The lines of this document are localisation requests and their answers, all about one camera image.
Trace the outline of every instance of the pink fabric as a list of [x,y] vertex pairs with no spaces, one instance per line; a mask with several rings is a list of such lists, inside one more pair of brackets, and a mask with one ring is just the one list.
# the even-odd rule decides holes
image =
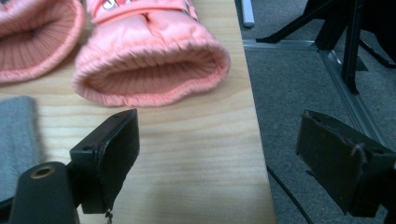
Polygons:
[[84,18],[78,0],[8,0],[0,4],[0,82],[46,74],[77,44]]
[[186,0],[87,1],[96,23],[73,87],[110,106],[169,105],[226,78],[230,55]]

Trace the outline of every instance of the pink knit cuff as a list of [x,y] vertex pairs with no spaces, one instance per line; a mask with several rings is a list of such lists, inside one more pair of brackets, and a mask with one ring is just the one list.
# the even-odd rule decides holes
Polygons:
[[0,4],[0,82],[46,74],[77,44],[84,18],[78,0],[7,0]]
[[77,56],[73,87],[89,100],[169,105],[212,90],[229,72],[227,49],[197,21],[190,1],[89,0],[87,8],[97,26]]

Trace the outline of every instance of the black cable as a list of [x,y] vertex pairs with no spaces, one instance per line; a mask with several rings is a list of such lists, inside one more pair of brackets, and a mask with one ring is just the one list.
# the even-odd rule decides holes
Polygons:
[[279,179],[279,177],[277,177],[277,175],[274,173],[274,171],[268,165],[267,165],[267,171],[274,178],[274,180],[279,184],[279,186],[286,192],[286,194],[291,198],[291,201],[297,206],[298,210],[303,215],[306,222],[309,224],[314,224],[314,222],[312,222],[311,218],[309,218],[309,216],[305,212],[305,210],[301,207],[301,205],[297,201],[297,199],[294,198],[293,194],[288,190],[288,188],[283,184],[283,182]]

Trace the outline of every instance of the pink glove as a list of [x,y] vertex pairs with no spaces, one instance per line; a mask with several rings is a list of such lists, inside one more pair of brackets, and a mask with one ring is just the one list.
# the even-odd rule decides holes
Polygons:
[[215,88],[231,66],[189,0],[87,0],[97,26],[73,87],[103,105],[160,106]]
[[39,77],[61,62],[84,28],[78,0],[2,0],[0,82]]

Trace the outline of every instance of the wooden table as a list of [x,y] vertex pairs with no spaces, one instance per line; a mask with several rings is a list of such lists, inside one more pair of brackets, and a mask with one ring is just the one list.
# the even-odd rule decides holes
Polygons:
[[[231,52],[230,75],[211,92],[138,108],[140,155],[115,202],[114,223],[276,222],[234,1],[200,0],[195,6],[201,22]],[[73,92],[77,53],[78,47],[47,76],[0,86],[0,99],[35,99],[45,161],[70,162],[74,145],[128,109]],[[78,213],[82,223],[106,223],[104,215]]]

